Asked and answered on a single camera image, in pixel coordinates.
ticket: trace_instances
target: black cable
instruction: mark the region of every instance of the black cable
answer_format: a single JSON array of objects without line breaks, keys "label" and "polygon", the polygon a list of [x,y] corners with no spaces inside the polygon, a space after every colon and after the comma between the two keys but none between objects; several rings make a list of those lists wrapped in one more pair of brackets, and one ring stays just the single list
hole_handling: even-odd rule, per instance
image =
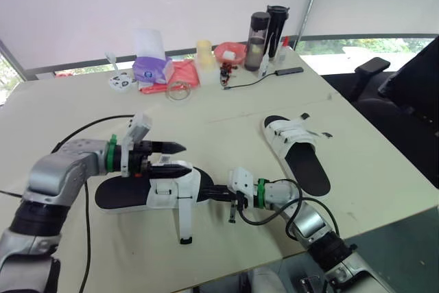
[{"label": "black cable", "polygon": [[[67,136],[65,139],[63,139],[61,142],[59,142],[56,147],[51,151],[51,153],[57,152],[69,139],[74,137],[76,134],[82,132],[83,130],[101,123],[106,120],[110,119],[117,119],[117,118],[131,118],[134,115],[117,115],[117,116],[110,116],[101,118],[95,121],[92,121],[89,124],[86,124],[85,126],[82,126],[81,128],[78,128],[75,132],[71,133],[69,136]],[[86,224],[86,236],[87,236],[87,260],[86,260],[86,266],[84,271],[84,276],[82,277],[82,282],[80,286],[79,293],[83,293],[85,285],[87,283],[88,279],[88,273],[90,272],[90,264],[91,264],[91,229],[90,229],[90,211],[89,211],[89,195],[88,195],[88,184],[87,181],[84,183],[84,191],[85,191],[85,224]]]},{"label": "black cable", "polygon": [[335,233],[337,233],[337,236],[340,236],[340,231],[338,229],[338,224],[337,221],[335,221],[335,217],[332,214],[331,210],[328,208],[328,206],[326,206],[325,204],[323,204],[322,202],[320,202],[318,199],[315,198],[311,198],[311,197],[304,197],[303,200],[308,200],[310,202],[316,202],[317,204],[319,204],[321,207],[324,208],[324,210],[328,213],[329,217],[331,218],[331,221],[334,225],[334,230]]},{"label": "black cable", "polygon": [[90,230],[90,212],[88,209],[89,204],[89,196],[88,196],[88,184],[87,181],[84,183],[84,191],[85,191],[85,225],[87,231],[87,263],[85,265],[84,276],[82,277],[82,283],[79,290],[79,293],[83,293],[85,284],[88,279],[88,272],[90,271],[90,263],[91,263],[91,230]]},{"label": "black cable", "polygon": [[327,293],[327,290],[328,290],[328,281],[324,281],[322,293]]},{"label": "black cable", "polygon": [[224,89],[237,89],[238,87],[252,86],[252,85],[257,84],[258,82],[266,79],[267,77],[270,77],[271,75],[276,75],[276,72],[269,73],[268,75],[263,76],[260,80],[257,80],[256,82],[252,82],[250,84],[236,85],[236,86],[225,86]]},{"label": "black cable", "polygon": [[299,191],[299,198],[294,199],[294,200],[290,200],[288,203],[286,203],[285,205],[283,205],[280,209],[278,209],[277,211],[275,211],[272,215],[270,215],[268,218],[261,220],[261,221],[252,221],[248,218],[246,218],[246,216],[243,213],[243,209],[242,207],[238,207],[238,213],[241,216],[242,220],[248,224],[251,224],[252,226],[262,226],[264,224],[267,224],[268,222],[270,222],[271,220],[273,220],[275,217],[277,217],[278,215],[280,215],[282,212],[284,212],[284,210],[286,210],[288,207],[290,207],[291,205],[293,205],[296,202],[299,202],[298,207],[296,208],[296,210],[294,211],[293,215],[291,216],[291,219],[294,220],[294,218],[297,216],[297,214],[299,213],[300,210],[300,206],[302,205],[302,199],[303,199],[303,194],[302,194],[302,189],[300,188],[300,186],[298,185],[298,183],[295,180],[289,179],[289,178],[282,178],[280,180],[275,180],[275,181],[270,181],[268,183],[276,183],[279,181],[289,181],[291,183],[294,183],[295,186],[297,187],[297,190]]},{"label": "black cable", "polygon": [[105,118],[101,118],[95,121],[92,121],[89,124],[86,124],[85,126],[82,126],[81,128],[77,129],[75,132],[71,133],[68,137],[66,137],[65,139],[63,139],[61,142],[59,142],[56,147],[51,151],[51,153],[57,152],[64,143],[66,143],[69,139],[71,139],[72,137],[74,137],[76,134],[82,132],[83,130],[85,130],[86,128],[89,128],[95,124],[101,123],[103,121],[106,120],[110,120],[110,119],[116,119],[116,118],[131,118],[134,115],[117,115],[117,116],[110,116],[110,117],[105,117]]},{"label": "black cable", "polygon": [[4,191],[4,190],[0,190],[0,194],[5,194],[5,195],[15,197],[15,198],[22,198],[23,197],[23,195],[21,195],[21,194],[16,194],[14,192],[9,192],[9,191]]}]

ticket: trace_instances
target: black chair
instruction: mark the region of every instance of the black chair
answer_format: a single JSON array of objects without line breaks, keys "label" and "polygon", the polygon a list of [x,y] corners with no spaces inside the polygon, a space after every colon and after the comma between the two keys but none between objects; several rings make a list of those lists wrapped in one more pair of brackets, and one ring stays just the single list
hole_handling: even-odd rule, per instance
[{"label": "black chair", "polygon": [[348,100],[439,188],[439,37],[379,87],[381,99],[358,100],[370,79],[389,65],[373,58],[356,68],[358,81]]}]

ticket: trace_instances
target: white table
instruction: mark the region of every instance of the white table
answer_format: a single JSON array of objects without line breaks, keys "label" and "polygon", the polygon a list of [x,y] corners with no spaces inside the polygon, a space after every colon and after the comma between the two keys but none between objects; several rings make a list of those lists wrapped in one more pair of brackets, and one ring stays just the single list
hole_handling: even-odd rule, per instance
[{"label": "white table", "polygon": [[[323,201],[333,211],[342,237],[406,218],[438,204],[437,190],[337,91],[293,51],[284,67],[304,73],[269,77],[260,84],[223,91],[203,86],[187,102],[164,94],[118,94],[107,85],[112,73],[26,82],[0,109],[0,188],[21,193],[32,165],[55,144],[90,121],[144,111],[153,119],[147,139],[177,141],[192,162],[226,184],[228,171],[242,166],[256,178],[284,177],[261,134],[268,115],[311,117],[307,127],[330,132],[318,139],[317,155],[330,181]],[[254,77],[240,70],[239,78]],[[122,137],[126,120],[98,124],[78,137]],[[89,180],[91,195],[103,178]],[[10,225],[19,204],[0,195],[0,228]],[[92,262],[87,292],[172,292],[297,254],[302,248],[284,234],[276,219],[249,226],[227,222],[229,205],[211,202],[193,212],[193,243],[178,243],[176,211],[109,215],[91,203]],[[269,212],[257,211],[256,218]],[[56,256],[62,260],[59,292],[77,292],[85,265],[84,194],[70,210]]]}]

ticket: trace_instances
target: tissue box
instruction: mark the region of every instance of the tissue box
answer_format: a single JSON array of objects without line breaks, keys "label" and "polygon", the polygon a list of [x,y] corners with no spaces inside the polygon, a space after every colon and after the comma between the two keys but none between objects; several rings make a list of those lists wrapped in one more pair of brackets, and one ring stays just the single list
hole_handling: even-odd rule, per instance
[{"label": "tissue box", "polygon": [[172,59],[166,57],[166,60],[139,56],[132,65],[134,78],[142,82],[143,86],[152,86],[153,84],[167,84],[174,74]]}]

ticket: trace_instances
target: chair armrest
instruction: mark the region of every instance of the chair armrest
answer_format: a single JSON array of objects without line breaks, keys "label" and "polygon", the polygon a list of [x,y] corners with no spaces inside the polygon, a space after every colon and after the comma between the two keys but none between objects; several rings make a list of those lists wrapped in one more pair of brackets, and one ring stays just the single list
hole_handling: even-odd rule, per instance
[{"label": "chair armrest", "polygon": [[358,81],[353,87],[351,94],[348,97],[349,102],[355,102],[358,97],[363,93],[370,79],[380,72],[383,72],[390,66],[390,62],[383,60],[382,58],[373,58],[368,62],[360,65],[355,69],[355,73],[358,75]]},{"label": "chair armrest", "polygon": [[382,58],[373,58],[368,62],[360,65],[355,69],[355,73],[359,75],[367,75],[369,78],[374,75],[383,72],[390,66],[390,62],[383,60]]}]

